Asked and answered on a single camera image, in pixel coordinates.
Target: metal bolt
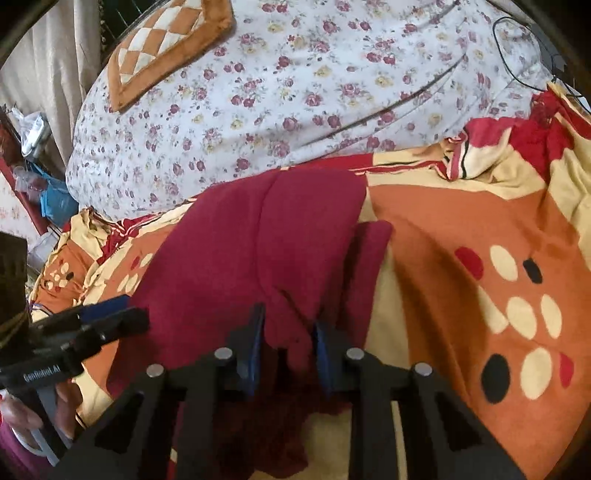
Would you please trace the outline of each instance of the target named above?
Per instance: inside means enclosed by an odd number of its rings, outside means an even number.
[[[365,352],[361,348],[350,348],[347,350],[347,358],[350,360],[362,360],[365,356]]]
[[[231,348],[223,346],[222,348],[218,348],[214,355],[218,360],[230,360],[234,355],[234,352],[232,352]]]
[[[429,375],[431,375],[433,373],[433,367],[429,364],[424,363],[424,362],[421,362],[420,364],[416,364],[414,366],[414,370],[416,373],[418,373],[419,375],[421,375],[423,377],[428,377]]]
[[[150,378],[156,378],[164,373],[164,367],[159,364],[152,364],[146,369],[146,373]]]

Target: dark sleeve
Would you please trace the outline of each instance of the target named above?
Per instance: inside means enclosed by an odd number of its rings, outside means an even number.
[[[4,422],[0,423],[0,463],[2,480],[40,480],[50,468],[46,458],[32,454],[21,445]]]

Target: orange blanket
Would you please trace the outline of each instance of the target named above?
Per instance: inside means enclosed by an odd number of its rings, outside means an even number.
[[[552,87],[534,97],[529,120],[476,120],[428,148],[298,167],[364,176],[360,221],[394,227],[366,349],[392,365],[434,365],[532,480],[555,467],[591,401],[590,140],[591,123]],[[189,207],[127,226],[83,212],[33,300],[56,312],[132,294]],[[79,379],[90,421],[110,402],[115,350]],[[348,413],[312,415],[302,432],[309,466],[296,477],[343,478],[349,432]]]

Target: beige curtain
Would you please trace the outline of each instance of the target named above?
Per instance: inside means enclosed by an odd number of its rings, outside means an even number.
[[[99,72],[98,0],[59,0],[0,70],[0,104],[47,114],[55,140],[52,161],[61,171],[72,153],[82,101]]]

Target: orange checkered cushion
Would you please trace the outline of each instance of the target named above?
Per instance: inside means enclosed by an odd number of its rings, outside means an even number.
[[[171,0],[133,30],[109,60],[113,110],[137,100],[232,26],[230,0]]]

